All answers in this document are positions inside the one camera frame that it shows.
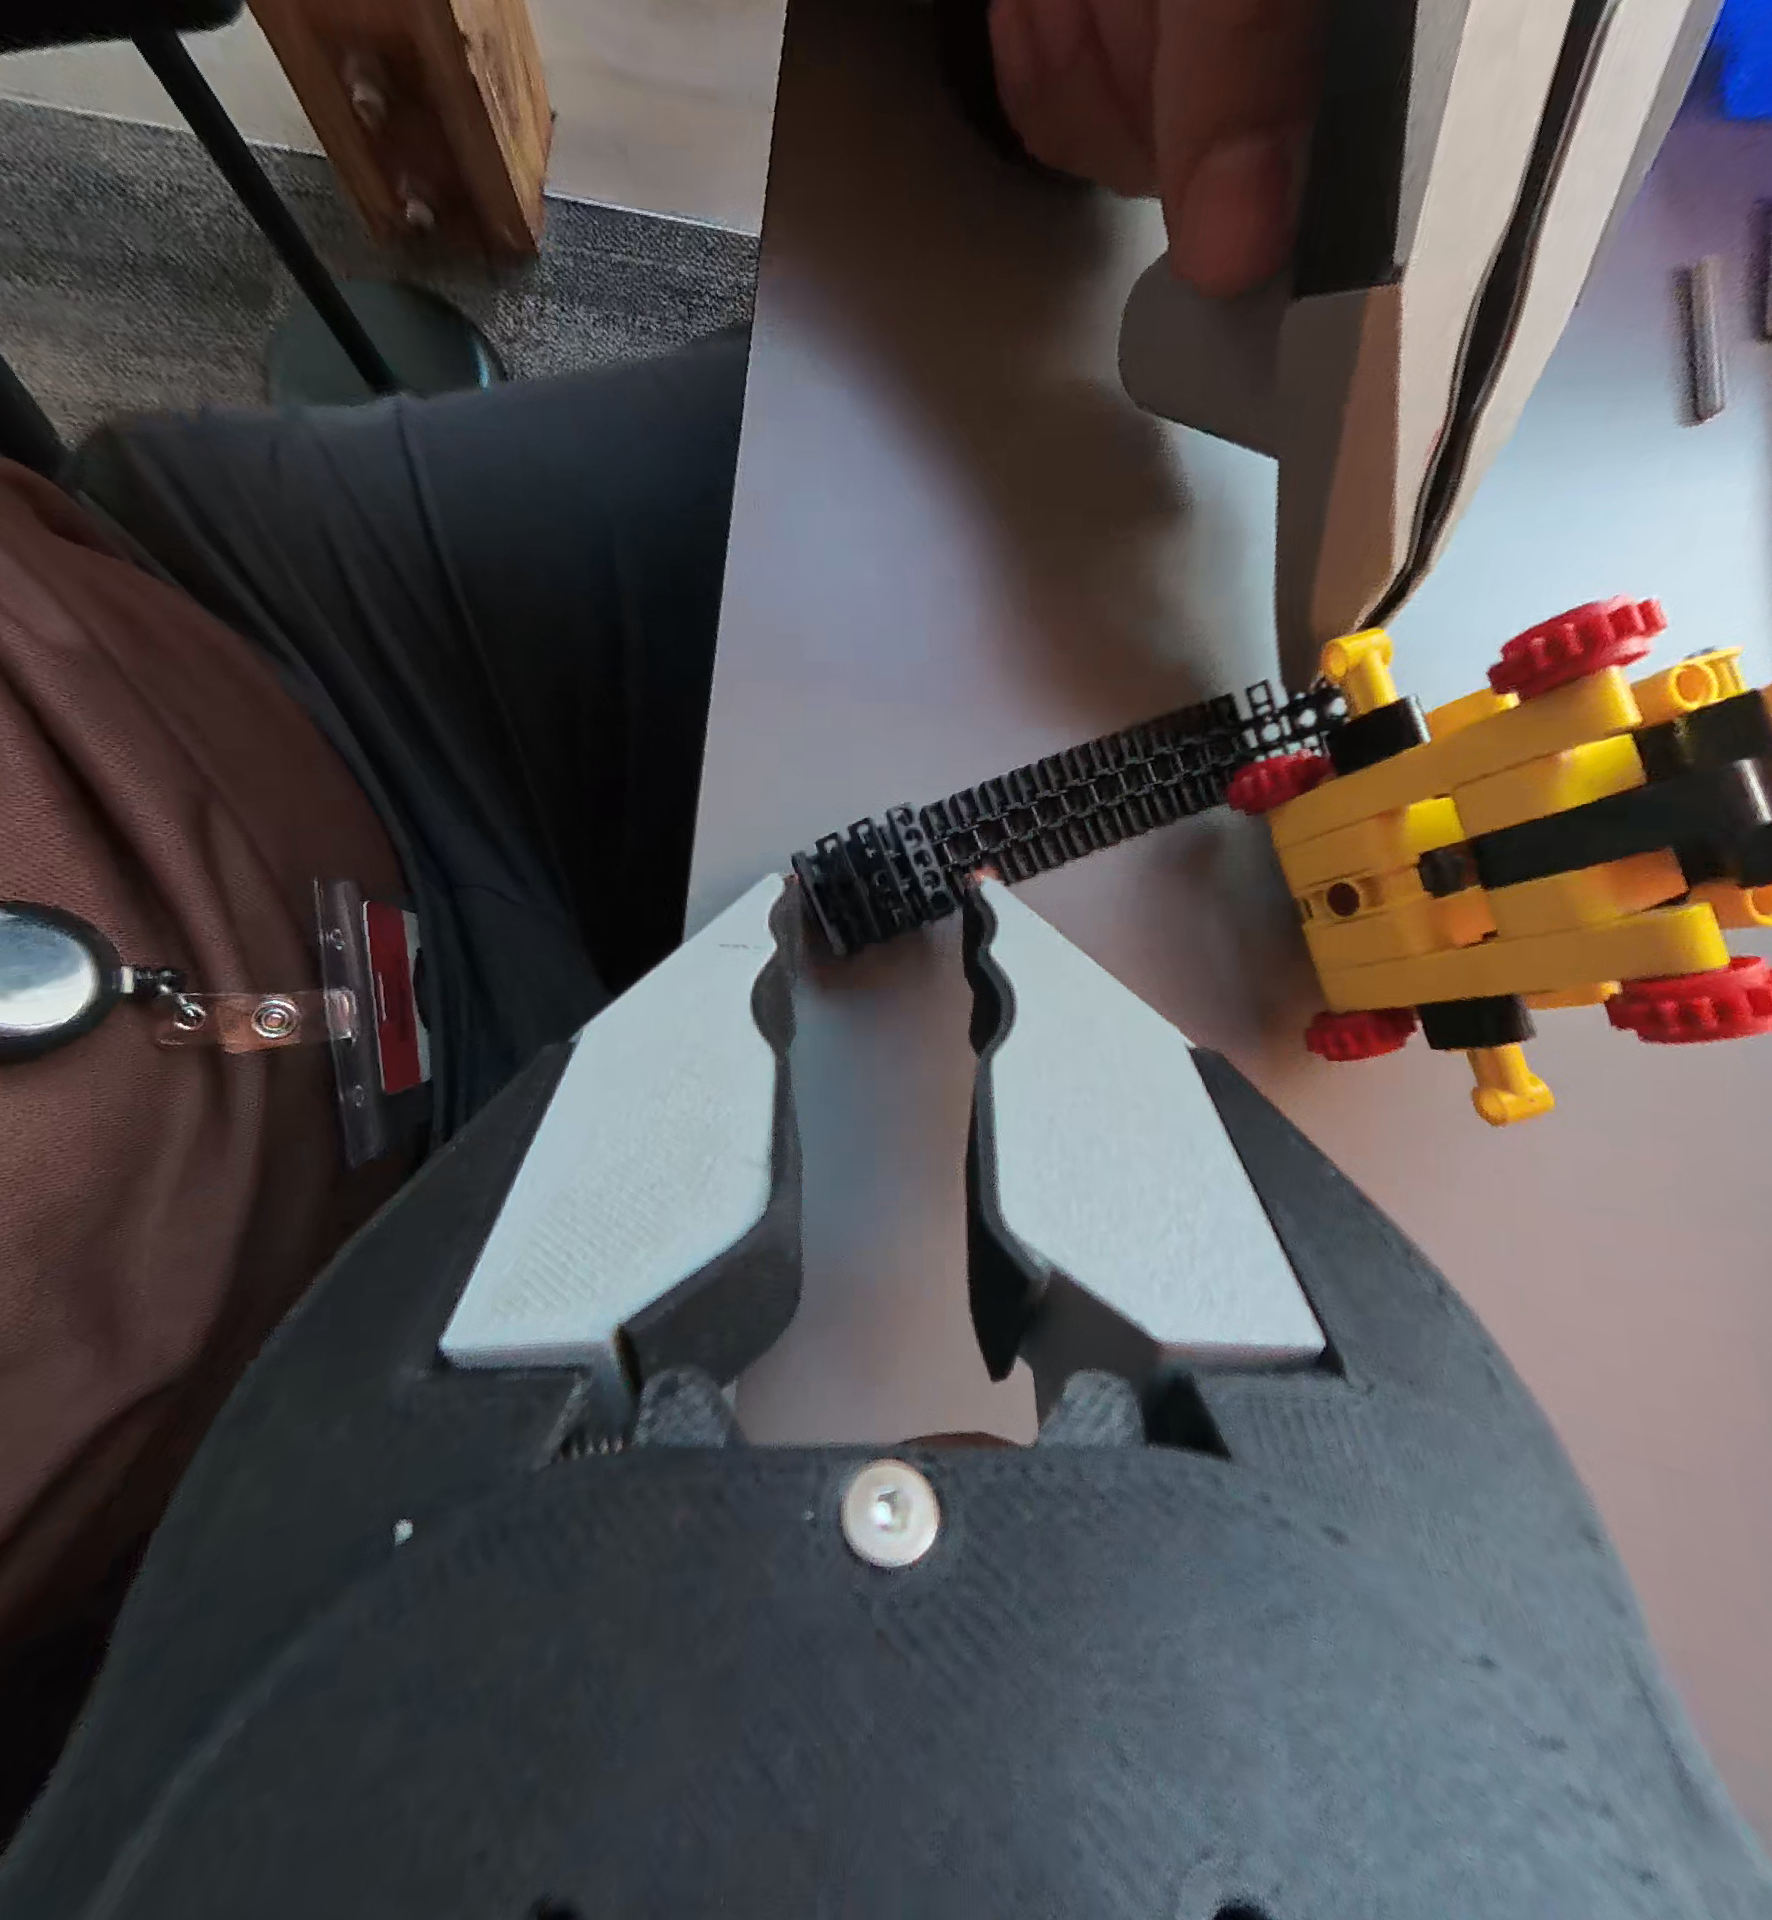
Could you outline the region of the person's brown shirt torso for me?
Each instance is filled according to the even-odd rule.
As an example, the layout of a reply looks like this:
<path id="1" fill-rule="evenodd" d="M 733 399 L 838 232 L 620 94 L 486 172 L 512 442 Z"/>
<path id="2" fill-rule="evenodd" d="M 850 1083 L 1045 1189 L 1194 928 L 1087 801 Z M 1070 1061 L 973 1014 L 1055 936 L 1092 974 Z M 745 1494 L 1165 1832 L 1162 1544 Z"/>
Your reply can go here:
<path id="1" fill-rule="evenodd" d="M 302 991 L 315 884 L 402 899 L 285 679 L 0 460 L 0 900 L 204 994 Z M 0 1065 L 0 1647 L 152 1529 L 263 1337 L 401 1183 L 344 1168 L 320 1048 L 166 1049 L 122 1008 Z"/>

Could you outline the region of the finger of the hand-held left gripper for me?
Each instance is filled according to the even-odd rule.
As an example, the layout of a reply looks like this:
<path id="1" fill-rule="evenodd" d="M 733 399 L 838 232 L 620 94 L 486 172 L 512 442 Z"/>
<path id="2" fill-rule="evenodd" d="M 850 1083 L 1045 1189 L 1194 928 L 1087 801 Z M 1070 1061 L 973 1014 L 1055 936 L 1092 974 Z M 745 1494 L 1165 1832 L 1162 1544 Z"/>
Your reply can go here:
<path id="1" fill-rule="evenodd" d="M 1412 488 L 1397 612 L 1427 579 L 1511 437 L 1597 255 L 1618 226 L 1712 34 L 1717 4 L 1472 4 L 1408 262 L 1402 345 L 1441 325 L 1441 376 Z"/>
<path id="2" fill-rule="evenodd" d="M 1408 143 L 1418 186 L 1410 258 L 1469 7 L 1551 3 L 1424 4 Z M 1294 240 L 1296 228 L 1279 276 L 1235 299 L 1203 296 L 1164 253 L 1124 309 L 1122 388 L 1158 419 L 1273 461 L 1278 647 L 1321 649 L 1385 623 L 1386 582 L 1441 417 L 1441 376 L 1418 373 L 1441 318 L 1423 296 L 1423 341 L 1402 345 L 1408 264 L 1388 286 L 1294 296 Z"/>

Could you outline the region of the person's left hand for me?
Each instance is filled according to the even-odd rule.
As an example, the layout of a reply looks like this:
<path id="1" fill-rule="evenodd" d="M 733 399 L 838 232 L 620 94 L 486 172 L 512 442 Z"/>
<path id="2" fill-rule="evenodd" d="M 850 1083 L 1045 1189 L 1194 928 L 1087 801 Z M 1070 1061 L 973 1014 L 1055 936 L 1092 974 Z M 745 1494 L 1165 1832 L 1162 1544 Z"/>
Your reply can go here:
<path id="1" fill-rule="evenodd" d="M 1324 3 L 994 3 L 994 94 L 1040 164 L 1162 205 L 1171 272 L 1210 299 L 1294 241 Z"/>

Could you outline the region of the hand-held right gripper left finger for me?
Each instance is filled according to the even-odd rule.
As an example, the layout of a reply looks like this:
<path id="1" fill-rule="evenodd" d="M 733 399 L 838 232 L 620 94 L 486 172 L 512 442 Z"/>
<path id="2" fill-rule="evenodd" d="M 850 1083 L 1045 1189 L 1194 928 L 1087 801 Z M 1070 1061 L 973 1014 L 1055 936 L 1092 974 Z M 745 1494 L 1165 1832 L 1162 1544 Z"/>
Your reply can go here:
<path id="1" fill-rule="evenodd" d="M 468 1371 L 733 1388 L 802 1298 L 799 891 L 777 875 L 585 1025 L 441 1334 Z"/>

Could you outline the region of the yellow lego vehicle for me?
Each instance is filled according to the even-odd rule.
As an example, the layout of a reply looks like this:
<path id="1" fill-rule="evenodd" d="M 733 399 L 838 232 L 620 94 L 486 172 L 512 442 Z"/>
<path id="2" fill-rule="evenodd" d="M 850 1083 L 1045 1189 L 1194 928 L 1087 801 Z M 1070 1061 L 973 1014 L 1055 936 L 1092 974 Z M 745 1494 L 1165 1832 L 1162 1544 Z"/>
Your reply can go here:
<path id="1" fill-rule="evenodd" d="M 1655 600 L 1575 606 L 1473 695 L 1423 709 L 1385 631 L 1334 639 L 1316 747 L 1241 765 L 1321 991 L 1329 1063 L 1423 1039 L 1468 1061 L 1493 1127 L 1546 1116 L 1538 1017 L 1601 1010 L 1649 1048 L 1772 1034 L 1772 681 L 1737 647 L 1642 671 Z"/>

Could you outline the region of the clear badge holder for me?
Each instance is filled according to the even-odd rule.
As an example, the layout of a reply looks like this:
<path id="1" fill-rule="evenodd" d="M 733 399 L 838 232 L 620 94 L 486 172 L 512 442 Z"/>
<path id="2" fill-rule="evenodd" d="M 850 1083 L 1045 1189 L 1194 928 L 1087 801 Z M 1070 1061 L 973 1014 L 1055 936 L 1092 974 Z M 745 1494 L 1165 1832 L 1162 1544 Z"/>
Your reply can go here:
<path id="1" fill-rule="evenodd" d="M 310 981 L 221 994 L 176 969 L 124 974 L 153 1010 L 153 1039 L 234 1060 L 316 1055 L 329 1076 L 340 1155 L 360 1170 L 407 1153 L 427 1122 L 433 1040 L 420 1006 L 419 917 L 352 879 L 312 886 Z"/>

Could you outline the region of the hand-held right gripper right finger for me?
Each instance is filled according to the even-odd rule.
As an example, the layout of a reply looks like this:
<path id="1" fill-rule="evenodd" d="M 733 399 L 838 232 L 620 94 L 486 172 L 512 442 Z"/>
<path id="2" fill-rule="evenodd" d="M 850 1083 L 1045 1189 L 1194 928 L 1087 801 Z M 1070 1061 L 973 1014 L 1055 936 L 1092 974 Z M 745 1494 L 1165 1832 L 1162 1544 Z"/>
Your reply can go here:
<path id="1" fill-rule="evenodd" d="M 1142 1403 L 1185 1370 L 1327 1354 L 1187 1034 L 994 878 L 964 919 L 970 1316 L 1051 1414 L 1079 1373 Z"/>

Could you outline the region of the black chair frame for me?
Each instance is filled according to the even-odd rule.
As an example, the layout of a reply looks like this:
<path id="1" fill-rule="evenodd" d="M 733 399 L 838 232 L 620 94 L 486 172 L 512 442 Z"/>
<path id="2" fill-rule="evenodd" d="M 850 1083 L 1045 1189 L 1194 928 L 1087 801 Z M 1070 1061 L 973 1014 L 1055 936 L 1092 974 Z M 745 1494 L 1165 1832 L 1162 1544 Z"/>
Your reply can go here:
<path id="1" fill-rule="evenodd" d="M 180 110 L 232 196 L 272 246 L 301 296 L 268 345 L 268 394 L 280 405 L 357 405 L 394 394 L 487 390 L 508 370 L 454 303 L 409 281 L 342 280 L 304 234 L 254 158 L 186 37 L 231 24 L 241 3 L 0 3 L 0 56 L 128 44 Z M 66 447 L 0 356 L 0 456 L 56 475 Z"/>

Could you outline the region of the wooden table leg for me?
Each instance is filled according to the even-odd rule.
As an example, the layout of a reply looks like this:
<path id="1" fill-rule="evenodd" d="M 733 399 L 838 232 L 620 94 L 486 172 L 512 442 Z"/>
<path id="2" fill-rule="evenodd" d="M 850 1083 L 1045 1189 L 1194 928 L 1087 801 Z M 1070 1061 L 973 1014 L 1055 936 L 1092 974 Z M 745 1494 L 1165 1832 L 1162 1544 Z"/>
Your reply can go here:
<path id="1" fill-rule="evenodd" d="M 526 3 L 248 3 L 375 243 L 512 269 L 541 251 L 554 108 Z"/>

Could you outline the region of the person's dark trousers leg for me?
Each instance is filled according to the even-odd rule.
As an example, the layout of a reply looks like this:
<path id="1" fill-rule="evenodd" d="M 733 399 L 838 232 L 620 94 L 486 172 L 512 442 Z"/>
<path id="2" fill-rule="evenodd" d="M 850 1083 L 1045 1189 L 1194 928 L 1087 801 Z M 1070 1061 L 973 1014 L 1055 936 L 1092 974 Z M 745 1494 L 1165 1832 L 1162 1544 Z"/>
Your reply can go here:
<path id="1" fill-rule="evenodd" d="M 749 349 L 742 322 L 435 399 L 131 417 L 71 457 L 392 833 L 435 1144 L 682 942 Z"/>

